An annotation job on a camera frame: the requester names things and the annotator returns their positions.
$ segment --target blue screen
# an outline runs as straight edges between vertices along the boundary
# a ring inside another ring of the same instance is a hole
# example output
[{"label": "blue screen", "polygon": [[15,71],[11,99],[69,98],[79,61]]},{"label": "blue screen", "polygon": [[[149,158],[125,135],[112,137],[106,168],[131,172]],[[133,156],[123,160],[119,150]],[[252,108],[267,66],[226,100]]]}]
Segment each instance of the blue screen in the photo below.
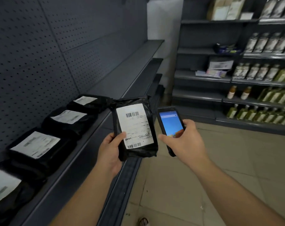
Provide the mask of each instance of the blue screen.
[{"label": "blue screen", "polygon": [[176,111],[161,112],[159,113],[162,120],[165,132],[167,136],[178,138],[181,137],[184,129],[179,120],[178,114]]}]

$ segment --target smartphone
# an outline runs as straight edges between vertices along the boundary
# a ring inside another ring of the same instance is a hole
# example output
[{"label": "smartphone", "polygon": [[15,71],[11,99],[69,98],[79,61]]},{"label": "smartphone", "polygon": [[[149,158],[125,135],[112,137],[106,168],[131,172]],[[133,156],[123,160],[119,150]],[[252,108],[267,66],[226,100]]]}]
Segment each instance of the smartphone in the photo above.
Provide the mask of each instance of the smartphone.
[{"label": "smartphone", "polygon": [[[182,119],[174,106],[159,107],[157,119],[162,133],[174,138],[179,138],[185,130]],[[170,156],[175,157],[173,150],[167,146]]]}]

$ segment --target person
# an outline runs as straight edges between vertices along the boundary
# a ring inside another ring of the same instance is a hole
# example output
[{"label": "person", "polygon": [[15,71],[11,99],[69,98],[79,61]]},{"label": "person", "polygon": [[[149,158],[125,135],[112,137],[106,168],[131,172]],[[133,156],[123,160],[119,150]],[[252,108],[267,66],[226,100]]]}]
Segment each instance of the person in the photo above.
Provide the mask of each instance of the person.
[{"label": "person", "polygon": [[[183,123],[186,125],[186,129],[181,137],[173,138],[160,134],[158,138],[172,148],[178,159],[197,175],[225,224],[285,226],[283,217],[209,159],[194,121],[183,120]],[[122,166],[118,159],[118,145],[125,137],[125,133],[116,137],[110,133],[103,140],[95,167],[51,222],[51,226],[97,224],[111,181]],[[140,223],[146,225],[148,221],[143,218]]]}]

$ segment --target tile floor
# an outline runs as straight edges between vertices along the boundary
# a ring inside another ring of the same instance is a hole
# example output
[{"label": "tile floor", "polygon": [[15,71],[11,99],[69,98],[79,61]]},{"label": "tile floor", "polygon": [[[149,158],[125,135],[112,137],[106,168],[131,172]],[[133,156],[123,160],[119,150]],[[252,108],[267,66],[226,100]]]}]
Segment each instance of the tile floor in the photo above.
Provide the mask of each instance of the tile floor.
[{"label": "tile floor", "polygon": [[[197,123],[210,158],[285,217],[285,136]],[[158,121],[157,134],[161,133]],[[197,177],[159,141],[157,157],[143,159],[122,226],[147,217],[151,226],[225,225]]]}]

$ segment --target black package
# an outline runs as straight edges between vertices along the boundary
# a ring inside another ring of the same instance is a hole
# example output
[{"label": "black package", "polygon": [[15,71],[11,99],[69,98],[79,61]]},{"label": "black package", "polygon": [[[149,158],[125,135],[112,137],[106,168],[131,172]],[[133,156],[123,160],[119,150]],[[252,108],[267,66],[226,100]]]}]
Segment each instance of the black package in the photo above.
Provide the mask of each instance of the black package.
[{"label": "black package", "polygon": [[115,100],[110,108],[113,114],[114,134],[127,132],[118,146],[119,159],[156,156],[158,143],[153,124],[149,97]]},{"label": "black package", "polygon": [[0,165],[0,226],[7,225],[17,211],[40,190],[46,179],[27,180]]},{"label": "black package", "polygon": [[7,150],[11,158],[49,175],[75,148],[76,142],[34,128],[11,143]]},{"label": "black package", "polygon": [[98,114],[109,107],[112,99],[109,97],[81,94],[67,105],[67,108],[87,114]]},{"label": "black package", "polygon": [[61,107],[44,119],[42,128],[55,135],[78,140],[97,118],[97,114],[89,115]]}]

